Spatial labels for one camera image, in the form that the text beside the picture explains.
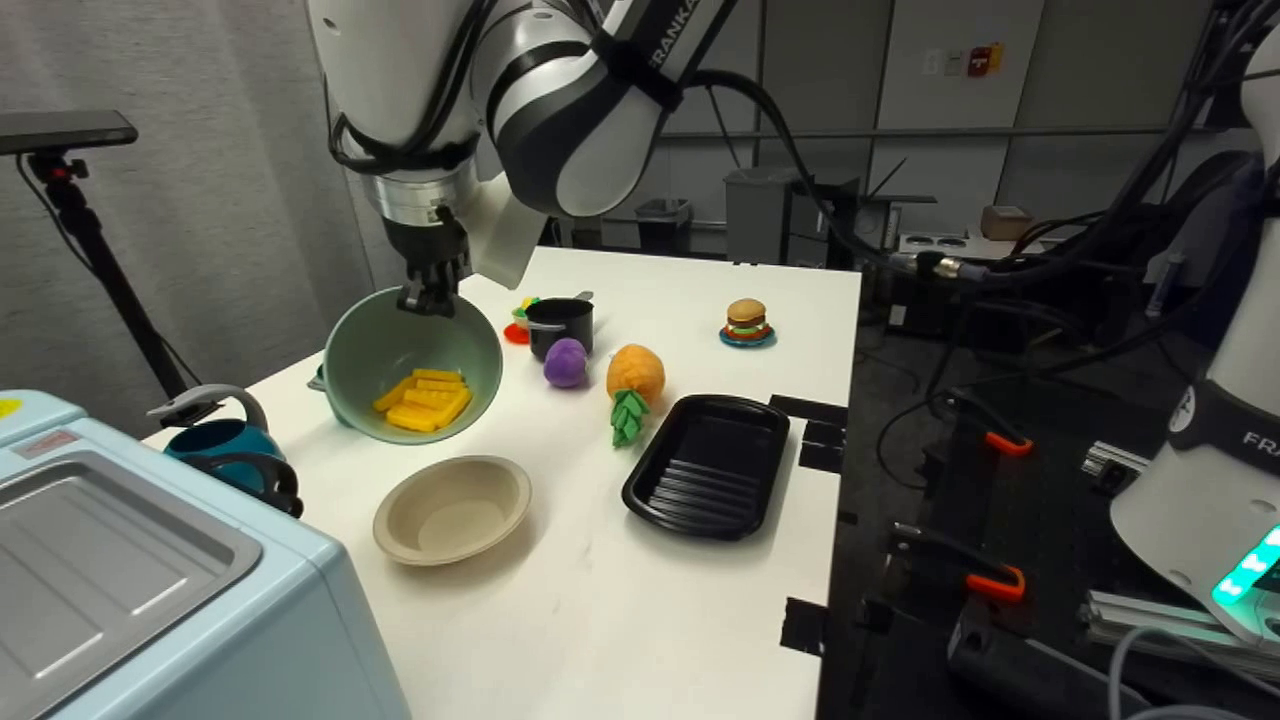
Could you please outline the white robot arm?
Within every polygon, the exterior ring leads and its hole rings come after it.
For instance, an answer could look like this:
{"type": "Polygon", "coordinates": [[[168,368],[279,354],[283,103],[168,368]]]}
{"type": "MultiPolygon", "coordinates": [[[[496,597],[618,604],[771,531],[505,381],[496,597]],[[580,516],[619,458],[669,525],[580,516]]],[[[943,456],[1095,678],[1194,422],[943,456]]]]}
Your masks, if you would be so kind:
{"type": "Polygon", "coordinates": [[[372,183],[407,281],[453,316],[475,147],[540,215],[626,205],[737,0],[304,0],[328,152],[372,183]]]}

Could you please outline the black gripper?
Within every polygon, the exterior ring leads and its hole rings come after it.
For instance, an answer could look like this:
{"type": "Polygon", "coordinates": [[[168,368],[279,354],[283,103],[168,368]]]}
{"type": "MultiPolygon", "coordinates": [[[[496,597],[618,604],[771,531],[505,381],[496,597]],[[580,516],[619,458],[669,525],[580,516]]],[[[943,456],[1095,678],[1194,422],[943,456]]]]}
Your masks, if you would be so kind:
{"type": "Polygon", "coordinates": [[[439,215],[437,228],[384,223],[387,243],[404,261],[400,313],[458,319],[459,281],[467,277],[467,233],[439,215]]]}

